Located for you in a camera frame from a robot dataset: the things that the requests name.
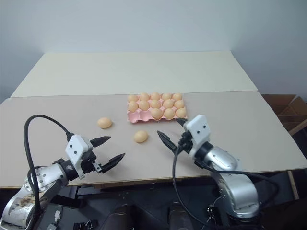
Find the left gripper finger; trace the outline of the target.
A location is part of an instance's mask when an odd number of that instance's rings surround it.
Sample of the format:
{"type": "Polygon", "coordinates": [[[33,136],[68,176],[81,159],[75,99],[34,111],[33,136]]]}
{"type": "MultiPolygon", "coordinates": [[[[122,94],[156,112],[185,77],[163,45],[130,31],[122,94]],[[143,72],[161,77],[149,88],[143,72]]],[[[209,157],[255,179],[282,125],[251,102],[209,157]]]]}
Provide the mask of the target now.
{"type": "Polygon", "coordinates": [[[94,138],[90,140],[90,143],[92,144],[93,147],[98,147],[104,144],[109,139],[111,139],[111,136],[102,136],[102,137],[98,137],[98,138],[94,138]]]}
{"type": "Polygon", "coordinates": [[[109,162],[106,163],[105,165],[100,166],[101,173],[106,173],[107,171],[114,168],[123,159],[123,157],[125,155],[126,155],[126,153],[122,153],[120,155],[117,155],[117,156],[113,157],[112,159],[110,159],[109,162]]]}

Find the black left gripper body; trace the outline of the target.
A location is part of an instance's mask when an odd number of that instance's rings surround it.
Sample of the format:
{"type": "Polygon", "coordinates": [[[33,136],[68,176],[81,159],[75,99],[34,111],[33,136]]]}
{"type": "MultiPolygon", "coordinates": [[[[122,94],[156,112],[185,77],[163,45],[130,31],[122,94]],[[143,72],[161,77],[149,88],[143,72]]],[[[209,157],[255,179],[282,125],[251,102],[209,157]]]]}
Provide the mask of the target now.
{"type": "Polygon", "coordinates": [[[81,169],[83,173],[102,172],[101,165],[96,161],[97,156],[93,153],[93,147],[84,150],[81,155],[81,169]]]}

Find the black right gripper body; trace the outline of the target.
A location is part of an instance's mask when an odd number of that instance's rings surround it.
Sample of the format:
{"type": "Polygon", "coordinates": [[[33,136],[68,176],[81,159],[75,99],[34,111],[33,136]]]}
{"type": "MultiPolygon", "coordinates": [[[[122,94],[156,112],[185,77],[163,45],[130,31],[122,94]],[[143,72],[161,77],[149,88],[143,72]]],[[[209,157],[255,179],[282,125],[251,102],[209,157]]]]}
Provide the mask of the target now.
{"type": "Polygon", "coordinates": [[[192,147],[193,147],[192,135],[189,131],[186,131],[181,135],[181,139],[178,142],[177,152],[179,154],[182,151],[184,151],[187,154],[189,154],[192,147]]]}

